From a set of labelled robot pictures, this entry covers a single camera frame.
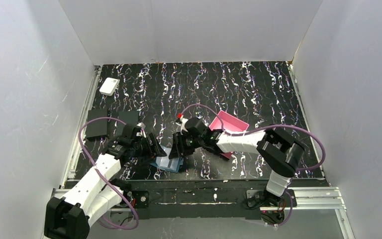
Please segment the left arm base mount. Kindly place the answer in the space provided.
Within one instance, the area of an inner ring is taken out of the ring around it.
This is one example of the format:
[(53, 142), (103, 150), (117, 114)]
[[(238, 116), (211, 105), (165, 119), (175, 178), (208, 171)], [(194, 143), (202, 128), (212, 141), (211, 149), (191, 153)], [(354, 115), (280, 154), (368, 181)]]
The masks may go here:
[[(148, 191), (127, 191), (124, 196), (137, 212), (139, 209), (148, 208)], [(134, 214), (124, 201), (111, 209), (109, 219), (119, 226), (133, 226), (135, 223)]]

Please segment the blue card holder wallet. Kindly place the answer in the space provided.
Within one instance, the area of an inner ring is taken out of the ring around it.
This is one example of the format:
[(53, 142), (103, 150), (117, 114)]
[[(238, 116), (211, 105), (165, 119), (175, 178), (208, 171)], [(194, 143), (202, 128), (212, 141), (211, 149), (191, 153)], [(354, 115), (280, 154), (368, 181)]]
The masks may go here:
[(178, 173), (184, 159), (182, 157), (169, 159), (168, 155), (171, 152), (171, 148), (162, 146), (162, 149), (166, 152), (167, 156), (157, 157), (156, 161), (150, 165), (167, 172)]

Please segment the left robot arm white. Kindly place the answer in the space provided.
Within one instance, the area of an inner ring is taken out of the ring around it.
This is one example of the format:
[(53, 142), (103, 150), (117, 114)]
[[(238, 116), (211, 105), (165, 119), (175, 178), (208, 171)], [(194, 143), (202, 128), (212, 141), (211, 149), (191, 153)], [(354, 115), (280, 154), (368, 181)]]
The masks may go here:
[(102, 149), (93, 167), (62, 197), (52, 197), (46, 205), (44, 235), (50, 239), (85, 239), (92, 225), (113, 206), (130, 205), (124, 192), (131, 188), (111, 180), (130, 158), (146, 164), (166, 156), (155, 135), (144, 132), (145, 125), (126, 124), (122, 134)]

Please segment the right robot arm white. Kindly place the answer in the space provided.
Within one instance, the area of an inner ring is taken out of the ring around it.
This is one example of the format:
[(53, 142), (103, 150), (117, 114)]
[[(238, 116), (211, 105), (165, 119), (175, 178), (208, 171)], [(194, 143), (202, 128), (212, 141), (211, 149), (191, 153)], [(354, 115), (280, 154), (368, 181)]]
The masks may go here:
[(192, 155), (197, 148), (213, 154), (258, 154), (272, 170), (265, 190), (275, 197), (284, 194), (305, 153), (305, 147), (278, 126), (253, 133), (231, 133), (223, 129), (210, 129), (197, 117), (177, 119), (176, 124), (180, 130), (173, 134), (169, 159)]

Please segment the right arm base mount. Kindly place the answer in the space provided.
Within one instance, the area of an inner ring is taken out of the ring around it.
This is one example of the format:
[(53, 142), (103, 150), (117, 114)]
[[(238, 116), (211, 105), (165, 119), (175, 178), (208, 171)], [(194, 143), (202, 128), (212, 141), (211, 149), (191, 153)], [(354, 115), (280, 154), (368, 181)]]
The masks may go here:
[(287, 189), (280, 197), (267, 190), (247, 190), (243, 207), (247, 210), (258, 210), (261, 213), (262, 225), (278, 228), (284, 225), (297, 206), (294, 190)]

